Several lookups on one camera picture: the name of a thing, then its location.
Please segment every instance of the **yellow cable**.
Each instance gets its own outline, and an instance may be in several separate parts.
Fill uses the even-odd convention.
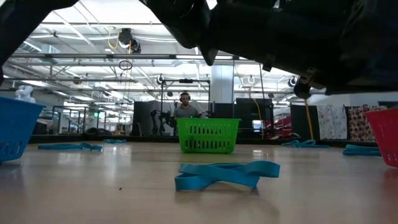
[[[255,104],[257,105],[257,109],[259,110],[259,118],[260,118],[260,122],[261,122],[261,139],[264,139],[264,127],[262,125],[260,106],[255,99],[252,98],[252,100],[255,102]]]
[[[111,45],[111,39],[108,39],[108,45],[109,45],[110,48],[116,49],[118,47],[118,45],[119,45],[119,35],[120,35],[120,32],[118,32],[118,37],[116,38],[116,45],[115,46],[112,46]]]
[[[311,123],[310,109],[308,108],[307,100],[304,100],[304,102],[305,102],[305,111],[307,112],[308,125],[310,126],[310,135],[311,135],[311,139],[313,140],[313,132],[312,132],[312,123]]]
[[[131,40],[130,40],[130,46],[129,46],[129,54],[131,54]]]

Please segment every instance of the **blue ribbon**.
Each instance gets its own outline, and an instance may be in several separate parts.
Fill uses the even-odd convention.
[[[293,140],[291,142],[283,143],[281,146],[293,146],[293,147],[310,147],[310,148],[329,148],[329,146],[319,146],[315,140],[307,140],[299,142],[299,140]]]
[[[105,139],[104,142],[110,143],[110,144],[120,144],[120,143],[126,143],[126,140],[115,140],[115,139]]]
[[[89,149],[92,150],[102,150],[102,146],[92,146],[88,143],[81,143],[81,144],[53,144],[53,145],[41,145],[37,146],[38,149],[45,149],[45,150],[82,150],[82,149]]]
[[[279,177],[280,165],[255,161],[248,164],[216,163],[208,165],[181,164],[180,175],[174,178],[176,190],[200,190],[218,181],[227,181],[256,188],[259,177]]]
[[[343,151],[344,156],[381,156],[378,147],[364,147],[348,144]]]

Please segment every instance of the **headphones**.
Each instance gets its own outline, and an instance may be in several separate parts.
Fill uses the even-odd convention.
[[[187,93],[187,92],[183,92],[183,93],[180,94],[180,102],[182,102],[181,97],[183,95],[187,95],[188,96],[188,100],[191,100],[191,95],[189,95],[189,93]]]

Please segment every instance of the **table surface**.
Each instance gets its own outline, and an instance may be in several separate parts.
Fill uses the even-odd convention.
[[[103,152],[43,151],[0,165],[1,223],[398,223],[398,169],[341,149],[236,146],[182,154],[178,144],[104,144]],[[281,165],[258,189],[217,183],[176,192],[181,163]]]

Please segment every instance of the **green basket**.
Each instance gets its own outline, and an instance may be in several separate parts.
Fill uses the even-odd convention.
[[[177,119],[181,151],[231,153],[240,119]]]

